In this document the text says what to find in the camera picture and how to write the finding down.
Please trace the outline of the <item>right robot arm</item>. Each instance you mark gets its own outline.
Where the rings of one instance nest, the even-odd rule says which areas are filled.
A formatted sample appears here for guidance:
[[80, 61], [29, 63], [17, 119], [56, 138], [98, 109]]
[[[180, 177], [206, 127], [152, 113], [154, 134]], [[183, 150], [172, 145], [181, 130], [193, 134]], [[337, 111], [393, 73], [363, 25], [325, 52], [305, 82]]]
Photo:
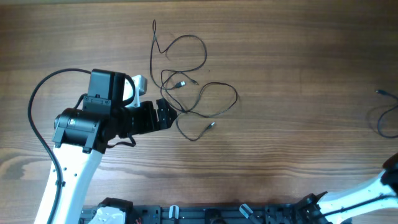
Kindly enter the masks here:
[[397, 208], [397, 154], [388, 158], [378, 176], [339, 192], [310, 194], [294, 205], [294, 223], [343, 223], [350, 218]]

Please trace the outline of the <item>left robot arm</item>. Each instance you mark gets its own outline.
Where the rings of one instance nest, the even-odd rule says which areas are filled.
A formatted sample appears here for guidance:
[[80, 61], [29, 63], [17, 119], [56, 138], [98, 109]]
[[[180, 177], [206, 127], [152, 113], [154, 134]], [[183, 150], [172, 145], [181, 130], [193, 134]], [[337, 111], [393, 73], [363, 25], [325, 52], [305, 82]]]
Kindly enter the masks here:
[[133, 105], [139, 85], [125, 73], [94, 69], [87, 93], [54, 121], [51, 149], [35, 126], [35, 135], [52, 161], [49, 179], [36, 223], [77, 223], [93, 174], [103, 155], [121, 138], [120, 145], [134, 147], [133, 136], [169, 129], [177, 112], [165, 99]]

